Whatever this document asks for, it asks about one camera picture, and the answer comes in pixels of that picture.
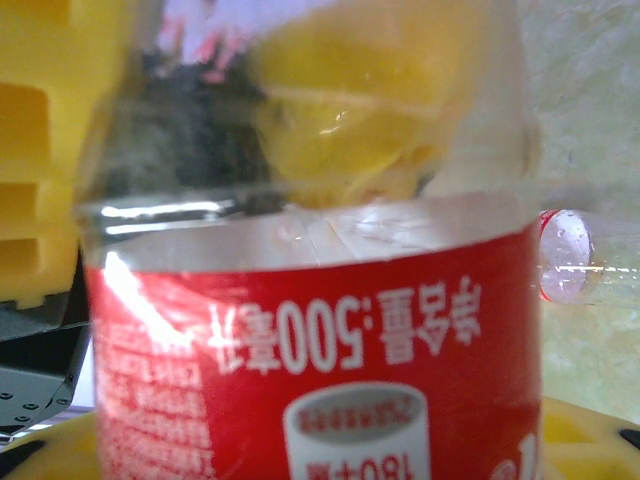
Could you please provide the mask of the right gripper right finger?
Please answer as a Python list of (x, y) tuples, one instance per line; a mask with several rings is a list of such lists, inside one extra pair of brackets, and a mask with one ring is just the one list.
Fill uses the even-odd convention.
[(541, 477), (638, 480), (639, 426), (546, 397)]

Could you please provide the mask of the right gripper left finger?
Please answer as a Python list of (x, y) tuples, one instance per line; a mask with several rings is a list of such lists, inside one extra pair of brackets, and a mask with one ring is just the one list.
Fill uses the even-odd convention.
[(1, 450), (1, 478), (97, 479), (96, 415), (86, 413), (30, 433)]

